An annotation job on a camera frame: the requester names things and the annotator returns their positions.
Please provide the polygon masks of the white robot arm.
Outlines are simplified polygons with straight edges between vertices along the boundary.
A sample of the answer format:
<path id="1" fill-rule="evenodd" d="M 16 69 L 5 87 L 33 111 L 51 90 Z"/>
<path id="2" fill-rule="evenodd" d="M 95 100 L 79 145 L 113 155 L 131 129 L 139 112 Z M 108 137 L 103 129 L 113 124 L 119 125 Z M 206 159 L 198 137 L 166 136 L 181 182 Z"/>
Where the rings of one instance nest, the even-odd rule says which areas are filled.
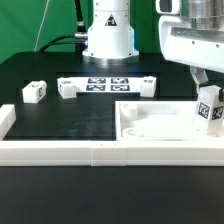
<path id="1" fill-rule="evenodd" d="M 87 32 L 86 62 L 108 71 L 87 84 L 91 91 L 131 91 L 152 97 L 156 79 L 135 83 L 124 80 L 114 68 L 135 62 L 134 29 L 130 26 L 130 0 L 93 0 L 93 23 Z M 224 0 L 156 0 L 159 45 L 168 61 L 185 64 L 197 86 L 208 82 L 208 70 L 224 73 Z"/>

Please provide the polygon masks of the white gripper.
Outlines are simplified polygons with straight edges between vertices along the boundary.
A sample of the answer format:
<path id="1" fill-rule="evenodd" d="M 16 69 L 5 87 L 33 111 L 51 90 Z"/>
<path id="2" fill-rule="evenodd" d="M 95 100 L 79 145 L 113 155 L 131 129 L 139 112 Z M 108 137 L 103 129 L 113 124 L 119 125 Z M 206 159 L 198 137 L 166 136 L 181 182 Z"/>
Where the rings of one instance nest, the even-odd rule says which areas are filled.
<path id="1" fill-rule="evenodd" d="M 191 66 L 196 91 L 208 84 L 204 69 L 224 73 L 224 18 L 218 29 L 196 30 L 187 19 L 163 15 L 158 28 L 164 58 Z M 219 101 L 224 102 L 224 89 L 219 90 Z"/>

